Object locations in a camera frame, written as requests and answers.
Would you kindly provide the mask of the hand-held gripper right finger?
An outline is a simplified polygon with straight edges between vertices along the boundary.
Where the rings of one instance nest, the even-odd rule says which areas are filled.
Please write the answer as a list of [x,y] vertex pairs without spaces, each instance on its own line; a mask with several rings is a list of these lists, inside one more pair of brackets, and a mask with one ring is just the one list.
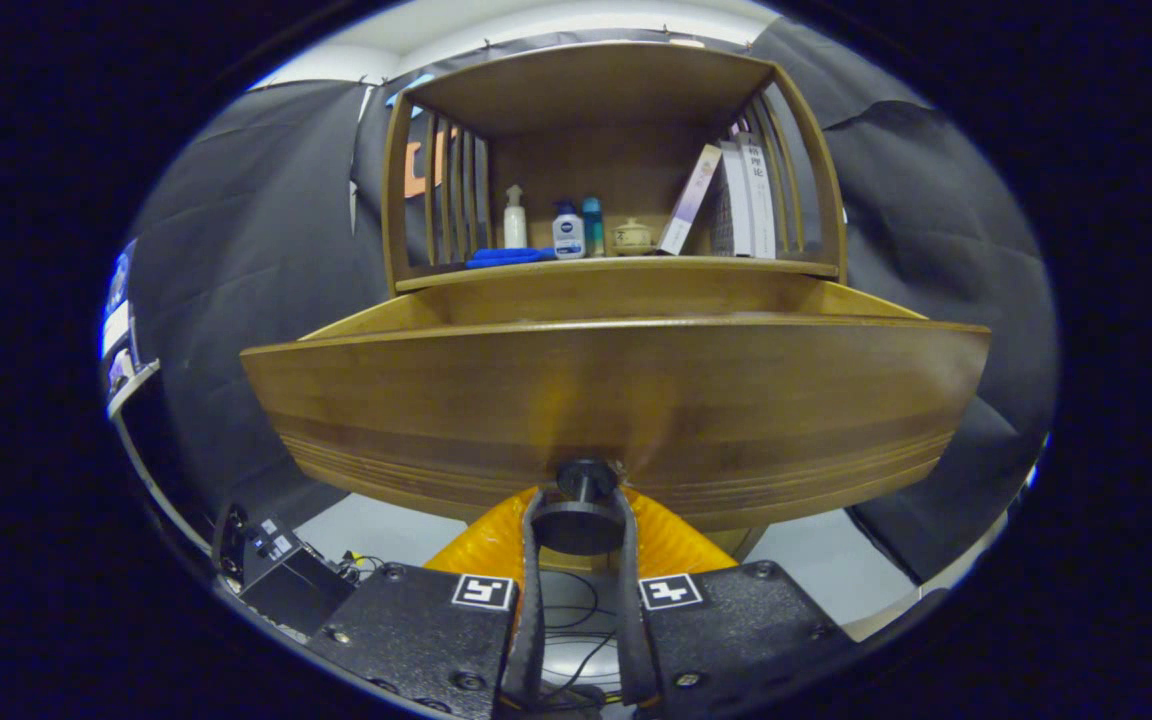
[[617,488],[623,702],[649,714],[755,714],[823,685],[855,643],[773,561],[738,564],[662,503]]

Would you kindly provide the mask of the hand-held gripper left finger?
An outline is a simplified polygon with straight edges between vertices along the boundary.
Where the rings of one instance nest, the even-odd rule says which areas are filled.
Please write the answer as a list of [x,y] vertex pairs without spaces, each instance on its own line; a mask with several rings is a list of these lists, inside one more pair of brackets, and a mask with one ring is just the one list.
[[419,717],[494,719],[539,702],[544,612],[532,518],[508,497],[425,564],[389,561],[306,641],[339,679]]

